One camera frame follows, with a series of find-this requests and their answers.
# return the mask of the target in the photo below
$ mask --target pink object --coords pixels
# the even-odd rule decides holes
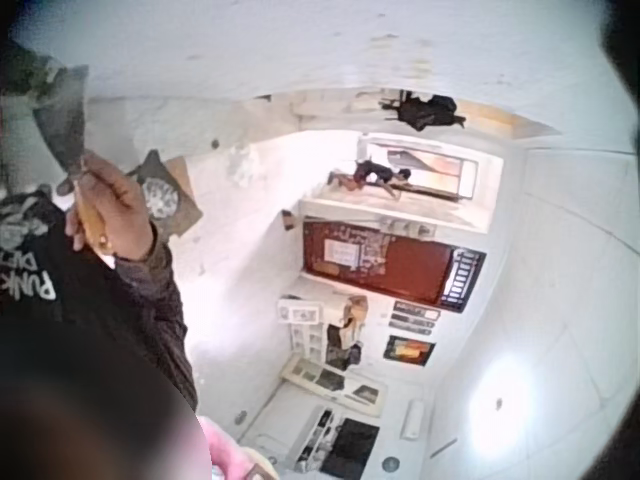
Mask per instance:
[[[211,463],[224,473],[225,480],[245,480],[255,462],[236,441],[206,417],[198,417],[209,444]]]

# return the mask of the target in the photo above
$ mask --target wooden handle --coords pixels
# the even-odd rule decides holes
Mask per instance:
[[[87,243],[96,253],[113,255],[113,248],[107,237],[107,230],[102,215],[84,198],[77,181],[73,182],[73,187],[78,217],[80,217],[80,223],[82,223]]]

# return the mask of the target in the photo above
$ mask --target hand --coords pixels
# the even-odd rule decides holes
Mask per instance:
[[[153,230],[140,186],[92,151],[83,156],[85,173],[78,181],[83,197],[102,215],[116,256],[142,260],[153,246]],[[84,247],[85,235],[76,205],[67,213],[65,233],[73,249]]]

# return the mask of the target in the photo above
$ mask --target sleeve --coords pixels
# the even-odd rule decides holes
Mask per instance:
[[[169,246],[160,241],[155,226],[154,241],[147,257],[139,262],[116,258],[116,272],[127,284],[131,293],[151,307],[152,320],[158,329],[168,365],[165,366],[193,409],[197,394],[193,382],[191,364],[187,360],[184,340],[187,326],[184,323],[182,299],[173,275],[173,257]]]

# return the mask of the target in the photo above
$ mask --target white ceiling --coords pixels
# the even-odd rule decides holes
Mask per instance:
[[[612,148],[635,118],[599,50],[595,3],[60,0],[32,7],[14,36],[90,64],[97,96],[395,86],[504,106]]]

